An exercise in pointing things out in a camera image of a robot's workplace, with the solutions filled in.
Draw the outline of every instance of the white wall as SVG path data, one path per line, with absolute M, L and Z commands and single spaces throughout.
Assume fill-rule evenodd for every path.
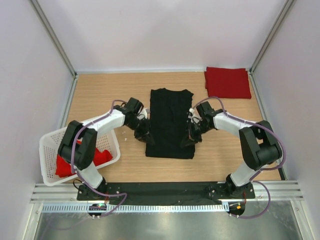
M 72 76 L 27 0 L 0 7 L 0 233 L 21 239 L 42 181 L 39 139 L 58 127 Z
M 287 177 L 298 180 L 320 237 L 319 10 L 319 0 L 296 1 L 255 77 L 267 117 L 287 147 Z
M 285 0 L 39 0 L 77 71 L 249 68 Z

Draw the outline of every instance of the robotic arm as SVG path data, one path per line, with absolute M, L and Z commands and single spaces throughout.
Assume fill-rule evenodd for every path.
M 74 166 L 87 184 L 98 192 L 105 193 L 106 180 L 93 163 L 97 138 L 115 128 L 128 126 L 134 130 L 134 137 L 137 140 L 151 145 L 154 145 L 155 141 L 150 133 L 150 120 L 147 117 L 147 110 L 137 99 L 131 97 L 124 105 L 114 106 L 110 116 L 94 123 L 101 117 L 97 116 L 82 123 L 75 120 L 70 122 L 58 148 L 58 154 L 70 164 L 72 145 L 76 134 L 86 124 L 93 123 L 85 128 L 79 136 L 79 139 L 82 140 L 75 146 Z
M 181 142 L 181 147 L 202 142 L 201 134 L 211 129 L 225 130 L 240 138 L 244 163 L 226 178 L 226 191 L 230 196 L 242 193 L 261 168 L 281 158 L 282 150 L 279 143 L 269 132 L 234 120 L 222 109 L 214 110 L 207 101 L 199 104 L 196 109 L 201 118 L 195 115 L 192 108 L 189 110 L 186 135 Z M 273 131 L 268 121 L 255 123 Z

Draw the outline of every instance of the red cloth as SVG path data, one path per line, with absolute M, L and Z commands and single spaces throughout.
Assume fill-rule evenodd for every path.
M 100 152 L 97 148 L 95 148 L 93 163 L 96 166 L 109 162 L 113 157 L 111 156 L 108 150 L 104 150 Z M 73 175 L 71 173 L 70 164 L 65 162 L 65 160 L 57 155 L 56 156 L 56 171 L 55 174 L 58 175 L 60 178 L 69 177 Z
M 209 97 L 251 99 L 248 73 L 244 68 L 207 67 L 204 77 Z

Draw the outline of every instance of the wooden table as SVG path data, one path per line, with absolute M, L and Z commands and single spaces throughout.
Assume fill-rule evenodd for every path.
M 114 99 L 127 101 L 134 97 L 148 107 L 150 90 L 159 88 L 188 89 L 194 93 L 193 104 L 208 96 L 203 72 L 84 74 L 78 78 L 68 122 L 102 115 Z M 260 121 L 262 117 L 252 87 L 251 94 L 252 99 L 223 99 L 226 110 L 244 119 Z M 212 99 L 210 104 L 220 109 L 217 100 Z M 132 130 L 123 126 L 115 129 L 115 133 L 121 157 L 99 170 L 107 182 L 224 181 L 244 161 L 239 139 L 221 130 L 202 135 L 203 142 L 196 145 L 193 159 L 146 157 L 146 145 L 134 138 Z M 280 180 L 280 176 L 277 170 L 265 171 L 256 179 Z

